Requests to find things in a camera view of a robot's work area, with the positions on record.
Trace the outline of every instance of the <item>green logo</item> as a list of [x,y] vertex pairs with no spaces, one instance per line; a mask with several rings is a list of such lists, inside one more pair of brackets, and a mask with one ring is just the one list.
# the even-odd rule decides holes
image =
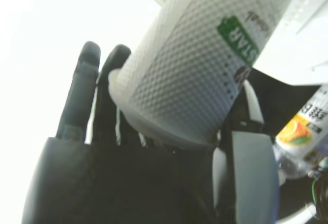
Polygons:
[[236,16],[223,18],[217,31],[248,66],[253,65],[259,50]]

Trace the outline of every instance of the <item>white ceiling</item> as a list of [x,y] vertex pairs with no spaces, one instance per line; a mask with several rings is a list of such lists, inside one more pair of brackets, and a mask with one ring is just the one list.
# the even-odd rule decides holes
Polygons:
[[254,68],[291,85],[326,83],[327,37],[328,0],[293,0]]

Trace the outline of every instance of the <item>black cable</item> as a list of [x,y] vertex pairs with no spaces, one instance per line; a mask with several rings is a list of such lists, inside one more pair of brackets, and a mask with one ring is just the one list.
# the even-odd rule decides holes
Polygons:
[[328,173],[322,174],[315,183],[317,214],[321,221],[328,223]]

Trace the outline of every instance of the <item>plastic bottle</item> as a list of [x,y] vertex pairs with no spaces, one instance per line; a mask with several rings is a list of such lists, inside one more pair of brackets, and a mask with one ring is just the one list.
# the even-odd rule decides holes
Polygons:
[[328,156],[328,84],[277,134],[273,149],[280,184],[306,176]]

